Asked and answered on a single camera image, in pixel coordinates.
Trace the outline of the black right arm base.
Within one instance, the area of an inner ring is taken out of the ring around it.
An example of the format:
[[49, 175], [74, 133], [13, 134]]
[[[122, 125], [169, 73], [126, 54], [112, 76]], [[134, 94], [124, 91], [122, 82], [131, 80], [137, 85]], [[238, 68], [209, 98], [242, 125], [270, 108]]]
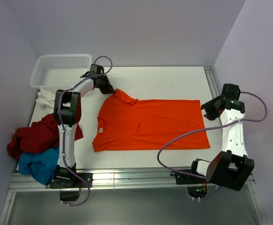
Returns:
[[207, 181], [202, 178], [178, 172], [171, 172], [170, 175], [175, 177], [176, 185], [187, 186], [187, 193], [192, 200], [197, 199], [198, 201], [200, 201], [210, 198], [220, 190], [219, 186], [215, 186], [214, 191], [209, 190], [207, 186]]

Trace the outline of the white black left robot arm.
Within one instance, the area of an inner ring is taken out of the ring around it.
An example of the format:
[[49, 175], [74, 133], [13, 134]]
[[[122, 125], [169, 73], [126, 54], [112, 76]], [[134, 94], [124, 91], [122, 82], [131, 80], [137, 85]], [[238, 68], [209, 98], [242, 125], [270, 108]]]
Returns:
[[53, 116], [60, 136], [55, 176], [67, 187], [73, 187], [80, 180], [76, 173], [75, 134], [82, 116], [81, 98], [93, 89], [99, 89], [104, 95], [115, 93], [107, 72], [98, 64], [91, 64], [90, 70], [73, 87], [57, 90], [55, 94]]

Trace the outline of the orange t shirt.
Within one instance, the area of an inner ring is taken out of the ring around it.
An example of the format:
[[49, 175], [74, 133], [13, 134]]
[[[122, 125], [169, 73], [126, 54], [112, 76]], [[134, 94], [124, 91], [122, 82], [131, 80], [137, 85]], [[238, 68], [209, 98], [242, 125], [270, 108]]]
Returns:
[[199, 100], [138, 100], [117, 89], [103, 103], [95, 152], [159, 150], [187, 132], [205, 127]]

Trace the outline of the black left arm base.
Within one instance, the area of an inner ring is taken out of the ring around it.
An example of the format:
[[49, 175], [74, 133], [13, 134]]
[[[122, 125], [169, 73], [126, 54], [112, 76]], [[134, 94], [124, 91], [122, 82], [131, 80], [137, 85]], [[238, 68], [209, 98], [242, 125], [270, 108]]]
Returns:
[[92, 186], [93, 174], [90, 172], [78, 174], [86, 183], [74, 176], [72, 179], [64, 179], [55, 176], [50, 184], [50, 189], [60, 191], [60, 200], [64, 202], [74, 202], [80, 197], [82, 188]]

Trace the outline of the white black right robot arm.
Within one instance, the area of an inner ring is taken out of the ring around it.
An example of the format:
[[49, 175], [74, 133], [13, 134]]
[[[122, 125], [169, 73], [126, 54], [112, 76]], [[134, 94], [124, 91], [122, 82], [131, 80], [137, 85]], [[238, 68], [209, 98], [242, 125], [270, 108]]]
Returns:
[[220, 119], [222, 147], [211, 161], [196, 159], [189, 172], [190, 179], [207, 182], [239, 191], [254, 169], [254, 160], [248, 158], [244, 145], [243, 122], [244, 102], [239, 101], [241, 91], [238, 85], [224, 84], [221, 95], [201, 105], [208, 120]]

